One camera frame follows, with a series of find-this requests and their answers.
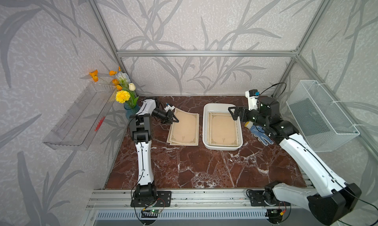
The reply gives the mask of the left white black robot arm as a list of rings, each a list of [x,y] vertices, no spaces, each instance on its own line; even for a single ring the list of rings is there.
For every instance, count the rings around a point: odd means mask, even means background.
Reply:
[[[137,200],[156,200],[158,197],[151,164],[153,117],[160,119],[163,124],[179,122],[171,110],[159,108],[157,99],[144,100],[141,109],[130,116],[130,136],[135,143],[138,156],[138,182],[133,194]]]

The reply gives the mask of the beige stationery sheet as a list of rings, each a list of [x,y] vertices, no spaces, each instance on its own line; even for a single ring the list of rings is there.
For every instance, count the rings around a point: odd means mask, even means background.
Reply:
[[[179,122],[171,125],[170,145],[197,146],[199,142],[199,114],[188,113],[176,108],[174,115]]]
[[[167,137],[167,143],[170,143],[170,137],[171,137],[171,132],[172,132],[172,126],[169,129],[168,137]]]

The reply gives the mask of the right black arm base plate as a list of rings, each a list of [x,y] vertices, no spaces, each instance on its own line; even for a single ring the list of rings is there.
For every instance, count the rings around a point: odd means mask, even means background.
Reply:
[[[278,201],[271,190],[246,190],[247,198],[250,200],[251,206],[290,206],[290,203]]]

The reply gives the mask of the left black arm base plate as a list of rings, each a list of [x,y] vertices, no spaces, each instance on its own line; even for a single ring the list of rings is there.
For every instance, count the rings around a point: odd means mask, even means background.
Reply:
[[[172,192],[171,191],[157,191],[156,193],[147,194],[142,196],[137,191],[133,192],[131,207],[169,207],[171,204]]]

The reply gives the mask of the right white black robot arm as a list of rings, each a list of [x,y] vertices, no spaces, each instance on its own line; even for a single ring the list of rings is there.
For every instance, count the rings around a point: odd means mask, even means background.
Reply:
[[[275,204],[288,202],[310,211],[326,226],[350,213],[362,194],[355,184],[348,184],[334,173],[309,147],[298,129],[280,115],[280,104],[272,97],[249,98],[248,107],[228,108],[234,120],[250,122],[262,127],[265,134],[281,146],[305,171],[314,189],[306,190],[285,183],[273,182],[265,186],[265,201]]]

